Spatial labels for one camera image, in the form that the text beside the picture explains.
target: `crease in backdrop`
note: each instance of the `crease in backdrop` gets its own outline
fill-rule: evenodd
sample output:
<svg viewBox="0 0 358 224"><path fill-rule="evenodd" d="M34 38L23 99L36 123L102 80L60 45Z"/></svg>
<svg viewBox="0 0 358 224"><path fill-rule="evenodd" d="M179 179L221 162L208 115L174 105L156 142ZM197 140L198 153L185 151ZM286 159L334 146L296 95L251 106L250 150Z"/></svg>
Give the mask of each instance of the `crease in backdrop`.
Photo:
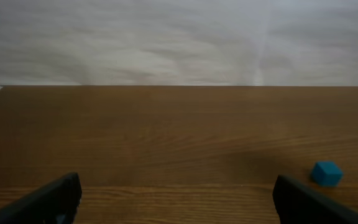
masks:
<svg viewBox="0 0 358 224"><path fill-rule="evenodd" d="M358 0L0 0L0 85L358 86Z"/></svg>

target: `blue cube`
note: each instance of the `blue cube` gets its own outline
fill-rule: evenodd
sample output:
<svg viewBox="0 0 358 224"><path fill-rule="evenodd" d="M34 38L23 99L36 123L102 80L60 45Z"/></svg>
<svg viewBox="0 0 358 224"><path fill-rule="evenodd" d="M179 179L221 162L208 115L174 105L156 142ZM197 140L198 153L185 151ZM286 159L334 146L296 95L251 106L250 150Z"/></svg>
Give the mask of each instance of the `blue cube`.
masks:
<svg viewBox="0 0 358 224"><path fill-rule="evenodd" d="M323 187L335 187L342 179L343 173L332 161L320 161L314 165L311 176Z"/></svg>

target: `white backdrop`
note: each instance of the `white backdrop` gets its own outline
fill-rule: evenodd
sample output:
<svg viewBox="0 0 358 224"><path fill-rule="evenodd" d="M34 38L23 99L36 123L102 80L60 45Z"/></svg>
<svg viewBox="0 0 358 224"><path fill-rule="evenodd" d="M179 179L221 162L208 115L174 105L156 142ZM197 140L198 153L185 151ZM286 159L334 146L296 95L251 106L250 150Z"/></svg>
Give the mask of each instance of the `white backdrop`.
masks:
<svg viewBox="0 0 358 224"><path fill-rule="evenodd" d="M358 0L0 0L1 85L358 85Z"/></svg>

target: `wooden table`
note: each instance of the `wooden table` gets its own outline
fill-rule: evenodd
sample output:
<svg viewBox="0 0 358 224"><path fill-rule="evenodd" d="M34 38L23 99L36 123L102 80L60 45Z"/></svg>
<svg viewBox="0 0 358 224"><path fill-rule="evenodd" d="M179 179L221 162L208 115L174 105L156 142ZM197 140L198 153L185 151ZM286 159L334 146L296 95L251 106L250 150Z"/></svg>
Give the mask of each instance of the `wooden table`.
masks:
<svg viewBox="0 0 358 224"><path fill-rule="evenodd" d="M339 187L310 182L324 160ZM358 88L0 90L0 208L69 171L76 223L279 223L278 174L358 211Z"/></svg>

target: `wrinkled white curtain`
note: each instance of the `wrinkled white curtain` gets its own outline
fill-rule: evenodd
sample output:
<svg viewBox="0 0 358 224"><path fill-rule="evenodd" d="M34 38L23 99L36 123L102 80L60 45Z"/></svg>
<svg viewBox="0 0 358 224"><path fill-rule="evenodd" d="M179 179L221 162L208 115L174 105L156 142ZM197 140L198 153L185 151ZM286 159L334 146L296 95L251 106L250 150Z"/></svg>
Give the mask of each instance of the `wrinkled white curtain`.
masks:
<svg viewBox="0 0 358 224"><path fill-rule="evenodd" d="M358 0L0 0L0 85L358 85Z"/></svg>

